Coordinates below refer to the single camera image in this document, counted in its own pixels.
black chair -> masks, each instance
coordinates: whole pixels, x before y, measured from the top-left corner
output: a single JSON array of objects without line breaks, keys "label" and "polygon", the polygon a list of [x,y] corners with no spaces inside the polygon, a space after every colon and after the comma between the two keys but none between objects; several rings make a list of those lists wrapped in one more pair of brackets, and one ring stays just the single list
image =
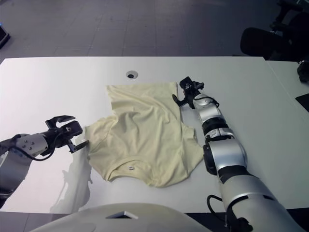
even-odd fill
[{"label": "black chair", "polygon": [[[280,0],[281,11],[270,27],[272,31],[247,28],[242,34],[240,48],[244,54],[266,60],[301,61],[309,56],[309,14],[301,5]],[[282,21],[286,14],[298,13],[288,25]]]}]

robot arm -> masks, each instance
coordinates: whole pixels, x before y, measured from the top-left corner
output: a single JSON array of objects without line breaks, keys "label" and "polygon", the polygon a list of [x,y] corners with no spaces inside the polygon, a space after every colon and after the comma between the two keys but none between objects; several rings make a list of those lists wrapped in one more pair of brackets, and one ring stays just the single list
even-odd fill
[{"label": "robot arm", "polygon": [[189,77],[180,82],[184,100],[173,95],[182,107],[196,109],[205,135],[204,161],[207,171],[217,175],[226,210],[225,222],[231,231],[303,231],[275,196],[256,176],[247,171],[247,156],[228,127],[219,103],[199,92],[204,84]]},{"label": "robot arm", "polygon": [[45,123],[48,131],[38,134],[17,134],[12,139],[0,142],[0,208],[25,179],[31,162],[43,161],[52,156],[58,147],[68,145],[74,153],[88,144],[85,141],[75,146],[71,138],[83,132],[77,121],[58,128],[57,122],[75,119],[72,116],[57,116]]}]

gray floor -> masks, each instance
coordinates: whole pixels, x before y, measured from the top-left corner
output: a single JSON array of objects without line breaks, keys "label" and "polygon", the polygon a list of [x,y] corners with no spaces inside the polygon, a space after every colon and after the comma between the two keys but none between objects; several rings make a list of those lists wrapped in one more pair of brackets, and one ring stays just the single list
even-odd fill
[{"label": "gray floor", "polygon": [[[269,29],[276,0],[0,0],[5,58],[241,55],[247,27]],[[0,213],[1,232],[63,215]]]}]

t-shirt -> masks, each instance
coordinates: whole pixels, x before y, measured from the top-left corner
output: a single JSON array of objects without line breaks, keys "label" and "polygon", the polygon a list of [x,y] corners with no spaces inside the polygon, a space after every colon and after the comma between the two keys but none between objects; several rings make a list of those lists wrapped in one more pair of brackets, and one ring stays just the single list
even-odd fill
[{"label": "t-shirt", "polygon": [[113,115],[85,129],[90,165],[108,181],[131,176],[166,187],[186,179],[203,149],[194,129],[181,122],[172,99],[177,84],[107,86],[107,91]]}]

table surface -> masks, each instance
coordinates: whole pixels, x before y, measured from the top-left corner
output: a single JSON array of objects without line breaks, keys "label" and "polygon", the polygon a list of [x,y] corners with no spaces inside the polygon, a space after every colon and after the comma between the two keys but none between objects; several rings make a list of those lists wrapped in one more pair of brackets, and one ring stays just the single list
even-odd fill
[{"label": "table surface", "polygon": [[[46,131],[44,121],[58,115],[75,116],[82,126],[110,115],[106,85],[178,83],[190,76],[204,82],[205,93],[220,103],[246,149],[249,172],[261,178],[284,207],[309,207],[308,115],[300,113],[294,92],[288,93],[279,79],[297,78],[295,64],[289,65],[280,73],[285,64],[251,57],[6,59],[0,65],[0,140]],[[139,73],[137,79],[126,78],[130,70]],[[182,116],[185,124],[196,128],[203,145],[195,112],[184,107]],[[83,150],[72,155],[63,147],[50,159],[33,162],[2,211],[72,213],[103,204],[142,202],[187,213],[208,212],[206,197],[220,196],[218,179],[207,173],[203,162],[188,179],[160,189],[130,177],[104,181],[85,154]],[[213,207],[224,210],[216,201]]]}]

